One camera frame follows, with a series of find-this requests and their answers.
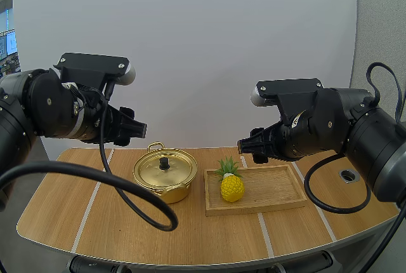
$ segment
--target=computer monitor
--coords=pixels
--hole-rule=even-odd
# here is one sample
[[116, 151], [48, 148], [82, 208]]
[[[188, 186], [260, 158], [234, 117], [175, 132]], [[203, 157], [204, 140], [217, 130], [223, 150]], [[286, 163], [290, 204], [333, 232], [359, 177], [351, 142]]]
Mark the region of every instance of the computer monitor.
[[7, 55], [17, 52], [17, 42], [15, 41], [15, 32], [6, 35], [7, 38]]
[[0, 60], [7, 57], [6, 36], [0, 37]]

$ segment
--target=yellow pineapple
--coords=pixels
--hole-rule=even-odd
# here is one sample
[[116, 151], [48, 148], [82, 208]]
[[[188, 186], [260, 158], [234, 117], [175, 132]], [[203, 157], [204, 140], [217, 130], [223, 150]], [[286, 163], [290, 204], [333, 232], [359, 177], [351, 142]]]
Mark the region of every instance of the yellow pineapple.
[[234, 202], [241, 199], [244, 195], [244, 183], [242, 182], [241, 175], [237, 173], [235, 165], [237, 162], [233, 162], [233, 158], [219, 161], [221, 168], [216, 170], [216, 173], [223, 178], [221, 181], [221, 195], [223, 199], [228, 202]]

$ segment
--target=gray panel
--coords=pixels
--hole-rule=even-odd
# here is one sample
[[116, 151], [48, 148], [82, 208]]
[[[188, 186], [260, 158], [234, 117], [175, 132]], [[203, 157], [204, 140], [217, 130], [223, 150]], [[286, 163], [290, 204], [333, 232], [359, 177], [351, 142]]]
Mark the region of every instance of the gray panel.
[[[395, 72], [402, 92], [406, 87], [406, 0], [357, 0], [357, 36], [352, 88], [367, 89], [373, 94], [365, 72], [372, 62], [383, 62]], [[392, 117], [398, 100], [392, 75], [382, 68], [372, 71], [372, 81], [379, 88], [379, 105]]]

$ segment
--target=table edge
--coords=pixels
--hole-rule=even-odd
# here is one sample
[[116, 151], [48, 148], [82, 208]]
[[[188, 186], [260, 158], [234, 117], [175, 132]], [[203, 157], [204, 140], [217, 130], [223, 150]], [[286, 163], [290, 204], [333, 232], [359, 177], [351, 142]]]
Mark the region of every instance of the table edge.
[[139, 268], [139, 269], [159, 269], [159, 270], [164, 270], [164, 269], [168, 269], [168, 270], [199, 270], [199, 269], [211, 269], [211, 270], [223, 270], [223, 269], [232, 269], [232, 268], [244, 268], [244, 267], [248, 267], [250, 265], [264, 265], [264, 264], [271, 264], [271, 263], [275, 263], [275, 262], [280, 262], [283, 260], [287, 260], [290, 258], [294, 258], [294, 257], [300, 257], [300, 256], [305, 256], [308, 255], [310, 253], [316, 252], [316, 251], [320, 251], [320, 250], [326, 250], [329, 248], [333, 248], [336, 246], [340, 246], [340, 245], [345, 245], [345, 244], [349, 244], [350, 242], [356, 242], [359, 240], [362, 240], [366, 237], [368, 237], [369, 235], [371, 235], [372, 233], [374, 233], [375, 230], [380, 229], [384, 226], [387, 226], [389, 223], [391, 223], [392, 221], [395, 220], [395, 216], [392, 218], [389, 218], [373, 227], [370, 227], [369, 229], [363, 230], [359, 233], [356, 233], [354, 235], [348, 236], [346, 238], [342, 238], [340, 240], [337, 241], [333, 241], [331, 243], [326, 243], [323, 244], [321, 246], [315, 246], [313, 248], [310, 249], [306, 249], [306, 250], [302, 250], [302, 251], [297, 251], [294, 253], [288, 253], [288, 254], [284, 254], [284, 255], [280, 255], [280, 256], [273, 256], [273, 257], [268, 257], [268, 258], [261, 258], [261, 259], [255, 259], [255, 260], [246, 260], [243, 262], [230, 262], [230, 263], [210, 263], [210, 264], [200, 264], [200, 265], [159, 265], [159, 264], [153, 264], [153, 263], [136, 263], [136, 262], [121, 262], [118, 260], [112, 260], [112, 259], [107, 259], [107, 258], [100, 258], [100, 257], [95, 257], [95, 256], [90, 256], [90, 255], [85, 255], [85, 254], [80, 254], [80, 253], [72, 253], [71, 251], [66, 251], [66, 250], [62, 250], [59, 248], [54, 248], [52, 246], [48, 246], [47, 244], [44, 243], [40, 243], [37, 241], [34, 241], [30, 238], [26, 238], [22, 235], [20, 235], [18, 233], [17, 230], [17, 234], [24, 239], [29, 240], [30, 242], [37, 244], [39, 246], [42, 246], [48, 250], [51, 251], [59, 251], [62, 252], [63, 254], [68, 254], [68, 255], [80, 255], [80, 256], [85, 256], [85, 257], [89, 257], [89, 258], [94, 258], [94, 259], [98, 259], [98, 260], [102, 260], [102, 261], [108, 261], [108, 262], [112, 262], [112, 263], [126, 263], [134, 268]]

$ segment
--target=wooden table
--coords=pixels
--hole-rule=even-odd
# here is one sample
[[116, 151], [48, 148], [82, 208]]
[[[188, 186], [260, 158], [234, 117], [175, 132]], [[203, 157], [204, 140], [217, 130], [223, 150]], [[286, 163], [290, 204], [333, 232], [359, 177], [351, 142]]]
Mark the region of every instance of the wooden table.
[[[179, 218], [173, 232], [161, 232], [144, 222], [113, 187], [59, 174], [46, 175], [23, 212], [17, 231], [24, 238], [58, 250], [137, 263], [144, 268], [192, 265], [204, 269], [207, 266], [199, 265], [211, 264], [224, 269], [269, 263], [291, 253], [300, 255], [304, 250], [345, 243], [377, 225], [390, 223], [398, 214], [393, 204], [380, 203], [372, 196], [366, 208], [350, 215], [324, 212], [308, 200], [305, 207], [291, 210], [206, 217], [204, 170], [217, 168], [217, 160], [225, 156], [241, 159], [241, 166], [256, 164], [251, 156], [241, 157], [236, 147], [185, 151], [196, 158], [199, 170], [189, 196], [171, 204]], [[135, 162], [145, 153], [140, 149], [106, 150], [113, 173], [130, 181], [134, 181]], [[331, 154], [305, 157], [296, 164], [270, 160], [268, 165], [290, 164], [303, 187], [309, 168]], [[58, 160], [103, 168], [98, 149], [69, 149]], [[354, 169], [347, 158], [320, 168], [311, 179], [315, 195], [334, 206], [362, 202], [364, 182], [345, 183], [338, 175], [339, 170], [348, 168]], [[148, 215], [166, 222], [145, 201], [134, 196], [131, 199]]]

